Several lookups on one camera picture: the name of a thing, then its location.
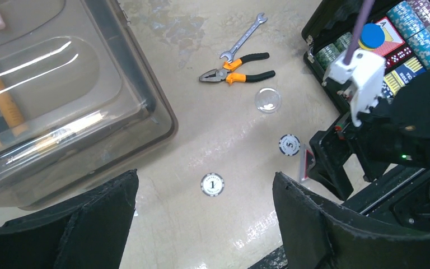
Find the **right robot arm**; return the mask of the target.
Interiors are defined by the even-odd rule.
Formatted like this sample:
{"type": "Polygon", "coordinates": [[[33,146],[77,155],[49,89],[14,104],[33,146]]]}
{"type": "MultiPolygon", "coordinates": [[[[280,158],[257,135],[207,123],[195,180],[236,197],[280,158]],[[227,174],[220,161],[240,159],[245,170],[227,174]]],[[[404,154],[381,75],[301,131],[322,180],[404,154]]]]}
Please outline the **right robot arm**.
{"type": "Polygon", "coordinates": [[[352,155],[367,182],[382,178],[391,164],[430,169],[430,69],[358,117],[356,127],[350,113],[339,116],[309,142],[314,162],[307,175],[336,198],[345,201],[353,192],[344,170],[352,155]]]}

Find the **red triangle dealer marker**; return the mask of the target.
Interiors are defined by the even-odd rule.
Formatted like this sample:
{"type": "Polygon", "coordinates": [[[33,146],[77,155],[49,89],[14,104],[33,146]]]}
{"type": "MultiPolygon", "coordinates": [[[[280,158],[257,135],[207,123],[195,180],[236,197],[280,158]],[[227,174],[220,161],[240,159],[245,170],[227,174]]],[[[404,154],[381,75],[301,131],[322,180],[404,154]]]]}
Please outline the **red triangle dealer marker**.
{"type": "Polygon", "coordinates": [[[314,154],[306,144],[301,146],[301,162],[299,181],[304,182],[309,179],[308,169],[314,163],[314,154]]]}

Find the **clear round disc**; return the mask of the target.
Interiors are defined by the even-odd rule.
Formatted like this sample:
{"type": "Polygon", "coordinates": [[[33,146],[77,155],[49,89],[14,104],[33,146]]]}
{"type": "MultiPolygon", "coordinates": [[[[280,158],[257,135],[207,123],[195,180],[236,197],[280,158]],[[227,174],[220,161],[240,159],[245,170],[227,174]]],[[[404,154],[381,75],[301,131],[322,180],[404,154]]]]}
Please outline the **clear round disc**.
{"type": "Polygon", "coordinates": [[[254,104],[258,111],[272,114],[281,107],[282,97],[276,89],[264,87],[255,94],[254,104]]]}

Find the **yellow blue card deck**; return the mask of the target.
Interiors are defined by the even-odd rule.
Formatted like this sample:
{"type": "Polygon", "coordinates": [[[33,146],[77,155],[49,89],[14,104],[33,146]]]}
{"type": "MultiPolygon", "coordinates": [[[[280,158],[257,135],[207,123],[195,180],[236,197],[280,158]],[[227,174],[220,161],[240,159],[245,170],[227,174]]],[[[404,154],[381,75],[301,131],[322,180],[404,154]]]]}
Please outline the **yellow blue card deck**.
{"type": "Polygon", "coordinates": [[[425,71],[426,69],[417,57],[408,59],[406,62],[385,75],[382,83],[383,96],[386,98],[393,98],[402,87],[425,71]]]}

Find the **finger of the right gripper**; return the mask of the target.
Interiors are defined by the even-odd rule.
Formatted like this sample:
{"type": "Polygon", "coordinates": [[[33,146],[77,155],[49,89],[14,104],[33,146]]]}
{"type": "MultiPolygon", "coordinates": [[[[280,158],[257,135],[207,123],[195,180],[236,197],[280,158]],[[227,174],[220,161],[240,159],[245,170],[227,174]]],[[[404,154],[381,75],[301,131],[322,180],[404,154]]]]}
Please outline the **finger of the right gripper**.
{"type": "Polygon", "coordinates": [[[316,132],[309,145],[314,155],[314,162],[307,170],[309,178],[323,185],[339,200],[347,200],[353,193],[343,167],[352,154],[348,143],[329,129],[316,132]]]}

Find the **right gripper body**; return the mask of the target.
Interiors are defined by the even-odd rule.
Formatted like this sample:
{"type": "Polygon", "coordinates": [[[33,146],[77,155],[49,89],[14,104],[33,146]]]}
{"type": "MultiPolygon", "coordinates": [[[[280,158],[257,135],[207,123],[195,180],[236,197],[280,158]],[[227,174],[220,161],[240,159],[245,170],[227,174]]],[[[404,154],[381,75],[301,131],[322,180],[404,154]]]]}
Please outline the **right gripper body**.
{"type": "Polygon", "coordinates": [[[350,112],[342,115],[334,124],[336,135],[345,141],[351,153],[355,154],[364,172],[364,178],[378,178],[374,162],[367,158],[366,147],[361,143],[360,136],[352,123],[350,112]]]}

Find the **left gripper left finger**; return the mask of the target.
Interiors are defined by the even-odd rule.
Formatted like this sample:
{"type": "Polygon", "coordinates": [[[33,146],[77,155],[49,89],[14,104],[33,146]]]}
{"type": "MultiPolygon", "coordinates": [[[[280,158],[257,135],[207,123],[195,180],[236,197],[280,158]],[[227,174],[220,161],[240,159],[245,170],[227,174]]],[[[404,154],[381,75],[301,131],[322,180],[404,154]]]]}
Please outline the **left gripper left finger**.
{"type": "Polygon", "coordinates": [[[136,170],[0,226],[0,268],[118,268],[139,187],[136,170]]]}

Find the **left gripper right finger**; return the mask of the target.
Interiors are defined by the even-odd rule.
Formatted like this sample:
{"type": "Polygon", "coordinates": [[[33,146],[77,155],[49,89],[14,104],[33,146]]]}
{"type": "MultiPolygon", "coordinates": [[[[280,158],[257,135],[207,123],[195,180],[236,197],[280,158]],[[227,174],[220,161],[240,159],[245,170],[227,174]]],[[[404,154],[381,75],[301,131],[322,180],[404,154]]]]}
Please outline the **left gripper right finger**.
{"type": "Polygon", "coordinates": [[[281,172],[272,192],[289,268],[430,268],[430,233],[363,216],[281,172]]]}

